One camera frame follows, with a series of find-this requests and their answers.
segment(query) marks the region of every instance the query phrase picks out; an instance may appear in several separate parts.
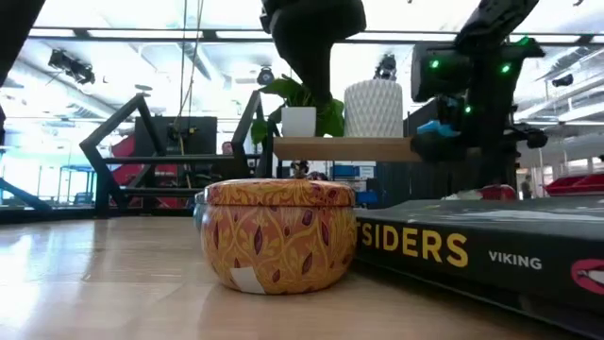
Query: shelf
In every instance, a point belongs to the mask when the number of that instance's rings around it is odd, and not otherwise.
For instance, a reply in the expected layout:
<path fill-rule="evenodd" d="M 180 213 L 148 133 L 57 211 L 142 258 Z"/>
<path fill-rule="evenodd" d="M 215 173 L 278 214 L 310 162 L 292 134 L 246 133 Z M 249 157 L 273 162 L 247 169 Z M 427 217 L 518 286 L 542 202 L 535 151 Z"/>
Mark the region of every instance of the shelf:
<path fill-rule="evenodd" d="M 421 161 L 411 151 L 411 138 L 281 137 L 274 151 L 283 161 Z"/>

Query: white pot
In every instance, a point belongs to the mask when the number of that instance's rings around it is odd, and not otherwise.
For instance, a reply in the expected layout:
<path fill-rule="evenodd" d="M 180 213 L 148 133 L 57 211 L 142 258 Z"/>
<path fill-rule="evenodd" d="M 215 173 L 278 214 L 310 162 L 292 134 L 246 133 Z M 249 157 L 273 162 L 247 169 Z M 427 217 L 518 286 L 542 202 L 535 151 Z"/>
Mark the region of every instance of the white pot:
<path fill-rule="evenodd" d="M 365 80 L 344 93 L 345 137 L 403 137 L 403 88 L 394 81 Z"/>
<path fill-rule="evenodd" d="M 317 124 L 316 108 L 281 109 L 281 133 L 285 137 L 314 137 Z"/>

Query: white label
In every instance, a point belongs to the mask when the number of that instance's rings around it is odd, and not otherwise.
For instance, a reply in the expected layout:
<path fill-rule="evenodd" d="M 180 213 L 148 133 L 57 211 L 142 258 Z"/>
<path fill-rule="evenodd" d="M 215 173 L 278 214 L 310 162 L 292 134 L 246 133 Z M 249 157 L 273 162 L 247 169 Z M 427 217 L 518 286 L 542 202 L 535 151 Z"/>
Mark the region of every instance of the white label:
<path fill-rule="evenodd" d="M 262 285 L 256 278 L 254 268 L 231 268 L 230 275 L 233 277 L 233 280 L 235 281 L 239 289 L 242 290 L 242 292 L 252 294 L 266 294 L 264 292 L 264 288 L 262 288 Z"/>
<path fill-rule="evenodd" d="M 374 166 L 360 166 L 359 176 L 361 179 L 372 179 L 375 176 L 375 169 Z"/>

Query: cable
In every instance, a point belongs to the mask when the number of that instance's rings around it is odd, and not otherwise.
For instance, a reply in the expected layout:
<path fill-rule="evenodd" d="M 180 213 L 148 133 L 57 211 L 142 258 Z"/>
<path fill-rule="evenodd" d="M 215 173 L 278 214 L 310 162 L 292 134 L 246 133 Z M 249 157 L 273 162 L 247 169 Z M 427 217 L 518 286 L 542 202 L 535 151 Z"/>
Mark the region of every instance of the cable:
<path fill-rule="evenodd" d="M 182 105 L 182 91 L 185 86 L 185 38 L 187 38 L 187 9 L 189 8 L 189 0 L 185 0 L 185 10 L 182 17 L 182 54 L 180 57 L 180 101 L 178 105 Z"/>
<path fill-rule="evenodd" d="M 48 82 L 46 84 L 44 84 L 44 86 L 50 85 L 50 83 L 55 81 L 55 79 L 57 79 L 57 77 L 60 76 L 62 73 L 63 73 L 62 71 L 55 72 L 55 75 L 52 78 L 50 78 L 50 80 L 48 80 Z"/>
<path fill-rule="evenodd" d="M 197 46 L 199 45 L 199 30 L 201 28 L 201 13 L 203 11 L 203 7 L 204 7 L 204 0 L 197 0 L 197 28 L 195 31 L 195 46 L 193 48 L 193 60 L 192 60 L 192 67 L 191 67 L 191 77 L 189 79 L 189 88 L 187 89 L 187 93 L 184 96 L 184 102 L 180 102 L 180 109 L 178 110 L 178 115 L 176 116 L 176 119 L 174 121 L 174 125 L 177 126 L 177 122 L 178 122 L 178 118 L 182 115 L 182 111 L 186 105 L 186 100 L 187 97 L 189 96 L 189 94 L 191 93 L 191 90 L 193 88 L 193 76 L 195 73 L 195 62 L 197 61 Z"/>
<path fill-rule="evenodd" d="M 182 155 L 185 154 L 185 149 L 184 149 L 184 141 L 182 140 L 182 136 L 180 135 L 180 128 L 178 125 L 178 118 L 180 118 L 180 116 L 182 115 L 182 110 L 184 109 L 186 103 L 187 103 L 187 97 L 189 97 L 189 117 L 191 117 L 191 104 L 192 104 L 192 99 L 193 99 L 193 93 L 192 93 L 192 89 L 193 89 L 193 77 L 194 77 L 194 73 L 195 73 L 195 62 L 197 60 L 197 46 L 199 45 L 199 30 L 201 28 L 201 13 L 203 11 L 203 7 L 204 7 L 204 0 L 197 0 L 197 27 L 195 30 L 195 46 L 193 48 L 193 60 L 192 60 L 192 67 L 191 67 L 191 77 L 189 79 L 189 88 L 187 89 L 187 93 L 184 95 L 184 98 L 182 98 L 182 89 L 183 89 L 183 85 L 184 85 L 184 79 L 182 79 L 184 77 L 184 55 L 185 55 L 185 49 L 184 49 L 184 43 L 183 43 L 183 48 L 182 48 L 182 64 L 181 64 L 181 81 L 180 81 L 180 95 L 181 95 L 181 99 L 180 99 L 180 109 L 178 110 L 178 115 L 176 116 L 174 123 L 173 123 L 173 127 L 176 130 L 176 132 L 178 133 L 178 141 L 179 141 L 179 148 L 180 148 L 180 153 Z M 185 164 L 184 166 L 185 171 L 189 171 L 189 167 L 187 166 L 187 164 Z M 187 179 L 187 184 L 189 186 L 189 189 L 192 188 L 191 185 L 191 177 L 190 174 L 187 173 L 186 174 L 186 179 Z"/>

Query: green leaves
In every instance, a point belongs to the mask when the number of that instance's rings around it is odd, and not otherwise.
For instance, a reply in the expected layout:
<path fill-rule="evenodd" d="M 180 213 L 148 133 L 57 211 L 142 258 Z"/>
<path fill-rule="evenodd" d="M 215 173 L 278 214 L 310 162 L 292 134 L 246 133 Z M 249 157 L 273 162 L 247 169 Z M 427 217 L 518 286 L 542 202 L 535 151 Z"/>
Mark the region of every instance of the green leaves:
<path fill-rule="evenodd" d="M 323 137 L 326 134 L 332 137 L 344 136 L 344 103 L 338 99 L 332 99 L 329 105 L 317 113 L 316 136 Z"/>
<path fill-rule="evenodd" d="M 266 137 L 268 134 L 268 126 L 266 125 L 266 121 L 258 118 L 254 119 L 250 132 L 252 134 L 252 143 L 254 145 L 261 143 L 264 137 Z"/>
<path fill-rule="evenodd" d="M 317 106 L 306 86 L 285 75 L 261 88 L 260 92 L 278 95 L 285 101 L 283 105 L 269 115 L 269 119 L 277 124 L 281 123 L 281 109 L 285 107 Z M 267 133 L 266 121 L 254 120 L 251 128 L 252 142 L 254 144 L 261 143 Z M 317 112 L 315 135 L 323 137 L 326 134 L 333 137 L 344 136 L 344 103 L 340 100 L 332 99 L 321 111 Z"/>
<path fill-rule="evenodd" d="M 285 100 L 289 107 L 309 106 L 309 90 L 288 76 L 282 75 L 272 83 L 260 89 L 263 94 L 276 94 Z"/>

